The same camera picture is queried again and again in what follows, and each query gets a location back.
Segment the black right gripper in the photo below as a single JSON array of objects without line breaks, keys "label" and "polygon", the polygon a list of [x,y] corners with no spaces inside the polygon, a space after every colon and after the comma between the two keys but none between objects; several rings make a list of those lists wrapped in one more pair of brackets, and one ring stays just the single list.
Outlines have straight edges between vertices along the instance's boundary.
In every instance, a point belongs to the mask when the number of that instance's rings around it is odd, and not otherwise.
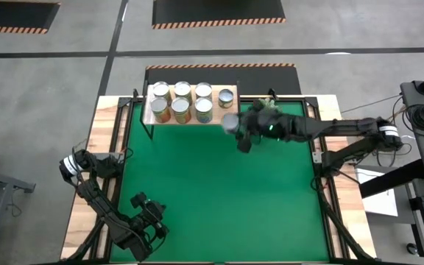
[{"label": "black right gripper", "polygon": [[294,118],[295,115],[276,108],[249,107],[238,115],[237,149],[248,153],[252,145],[260,143],[262,138],[290,141]]}]

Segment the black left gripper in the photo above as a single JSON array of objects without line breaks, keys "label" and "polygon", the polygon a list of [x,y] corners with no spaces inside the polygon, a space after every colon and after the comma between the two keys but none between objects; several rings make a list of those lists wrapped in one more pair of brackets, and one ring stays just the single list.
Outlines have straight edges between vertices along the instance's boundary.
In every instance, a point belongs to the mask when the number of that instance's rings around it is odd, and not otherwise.
[{"label": "black left gripper", "polygon": [[130,203],[134,208],[141,208],[141,212],[131,218],[131,225],[135,231],[144,231],[149,226],[155,230],[157,238],[165,238],[169,232],[167,226],[162,223],[165,205],[161,205],[158,201],[150,200],[146,194],[140,192],[130,199]]}]

